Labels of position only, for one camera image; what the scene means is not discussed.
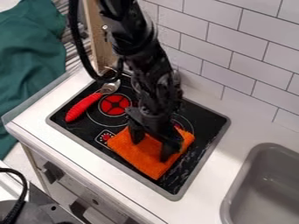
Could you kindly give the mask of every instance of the red spoon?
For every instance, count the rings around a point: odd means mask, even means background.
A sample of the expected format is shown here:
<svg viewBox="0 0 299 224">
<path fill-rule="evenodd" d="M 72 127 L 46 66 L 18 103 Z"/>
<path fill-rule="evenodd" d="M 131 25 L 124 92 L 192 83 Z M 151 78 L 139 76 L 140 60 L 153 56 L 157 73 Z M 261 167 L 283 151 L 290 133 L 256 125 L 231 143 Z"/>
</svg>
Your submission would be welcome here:
<svg viewBox="0 0 299 224">
<path fill-rule="evenodd" d="M 70 123 L 80 117 L 87 109 L 93 105 L 95 102 L 100 100 L 103 95 L 111 95 L 116 92 L 117 89 L 121 85 L 121 80 L 117 80 L 116 82 L 105 83 L 99 92 L 94 94 L 90 94 L 83 100 L 76 103 L 68 112 L 66 113 L 66 122 Z"/>
</svg>

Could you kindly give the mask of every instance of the white countertop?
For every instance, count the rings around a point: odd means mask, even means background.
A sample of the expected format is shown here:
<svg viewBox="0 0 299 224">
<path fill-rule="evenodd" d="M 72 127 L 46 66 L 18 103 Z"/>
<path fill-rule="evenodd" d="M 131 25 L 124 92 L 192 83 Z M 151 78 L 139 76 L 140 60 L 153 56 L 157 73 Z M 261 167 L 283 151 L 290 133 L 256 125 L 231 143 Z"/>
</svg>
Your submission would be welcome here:
<svg viewBox="0 0 299 224">
<path fill-rule="evenodd" d="M 219 208 L 248 152 L 257 144 L 281 144 L 299 152 L 299 134 L 250 115 L 242 108 L 184 87 L 185 97 L 228 116 L 231 127 L 184 197 L 170 201 L 46 124 L 45 119 L 84 88 L 84 69 L 65 80 L 6 127 L 19 140 L 55 159 L 92 189 L 99 188 L 153 223 L 220 224 Z"/>
</svg>

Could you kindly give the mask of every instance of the black stovetop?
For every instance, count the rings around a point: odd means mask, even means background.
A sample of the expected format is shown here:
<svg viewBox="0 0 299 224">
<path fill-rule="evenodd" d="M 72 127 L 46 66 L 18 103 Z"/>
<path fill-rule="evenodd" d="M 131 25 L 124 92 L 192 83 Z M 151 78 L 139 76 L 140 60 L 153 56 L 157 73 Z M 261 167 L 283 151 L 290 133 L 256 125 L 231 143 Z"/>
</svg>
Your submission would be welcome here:
<svg viewBox="0 0 299 224">
<path fill-rule="evenodd" d="M 200 159 L 205 155 L 208 146 L 219 135 L 220 131 L 227 126 L 227 119 L 224 116 L 213 113 L 190 101 L 184 101 L 179 114 L 173 116 L 173 122 L 180 128 L 195 135 L 196 140 L 189 147 L 188 151 L 159 180 L 154 180 L 138 171 L 106 145 L 106 141 L 110 136 L 119 133 L 127 125 L 124 108 L 129 104 L 136 105 L 136 98 L 130 86 L 130 78 L 128 76 L 123 76 L 122 86 L 114 95 L 102 97 L 99 102 L 91 106 L 76 121 L 71 123 L 65 122 L 66 112 L 75 103 L 97 90 L 97 84 L 91 84 L 51 115 L 50 121 L 56 123 L 53 127 L 59 125 L 58 130 L 63 134 L 69 137 L 76 136 L 81 140 L 78 141 L 78 138 L 73 137 L 74 141 L 94 147 L 172 195 L 176 195 L 180 191 Z"/>
</svg>

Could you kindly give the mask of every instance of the wooden panel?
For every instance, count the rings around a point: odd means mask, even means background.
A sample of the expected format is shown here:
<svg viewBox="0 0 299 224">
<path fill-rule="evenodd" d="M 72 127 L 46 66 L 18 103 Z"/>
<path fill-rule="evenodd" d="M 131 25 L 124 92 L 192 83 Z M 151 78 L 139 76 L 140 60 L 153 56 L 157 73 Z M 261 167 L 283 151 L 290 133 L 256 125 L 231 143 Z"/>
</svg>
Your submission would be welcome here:
<svg viewBox="0 0 299 224">
<path fill-rule="evenodd" d="M 97 71 L 104 69 L 104 66 L 115 62 L 112 47 L 105 42 L 104 33 L 101 27 L 104 25 L 100 16 L 97 0 L 84 0 L 84 11 L 87 19 L 87 26 L 90 33 L 94 66 Z"/>
</svg>

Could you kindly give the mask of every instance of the toy stove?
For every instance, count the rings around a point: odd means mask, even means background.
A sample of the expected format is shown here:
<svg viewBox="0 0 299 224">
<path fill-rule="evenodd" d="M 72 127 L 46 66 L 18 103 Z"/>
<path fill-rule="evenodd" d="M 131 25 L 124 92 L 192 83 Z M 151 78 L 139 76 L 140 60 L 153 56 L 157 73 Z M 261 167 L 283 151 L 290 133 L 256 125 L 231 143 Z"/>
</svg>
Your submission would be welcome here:
<svg viewBox="0 0 299 224">
<path fill-rule="evenodd" d="M 229 122 L 222 115 L 184 100 L 181 111 L 173 115 L 172 121 L 180 129 L 191 132 L 196 140 L 159 180 L 151 179 L 107 147 L 107 140 L 128 124 L 125 108 L 137 104 L 130 83 L 130 77 L 123 75 L 122 85 L 116 93 L 103 96 L 84 115 L 74 122 L 66 123 L 66 112 L 75 103 L 98 91 L 98 86 L 94 82 L 50 115 L 48 123 L 166 198 L 178 200 L 211 154 L 212 146 L 215 147 L 212 143 L 218 142 L 228 128 Z"/>
</svg>

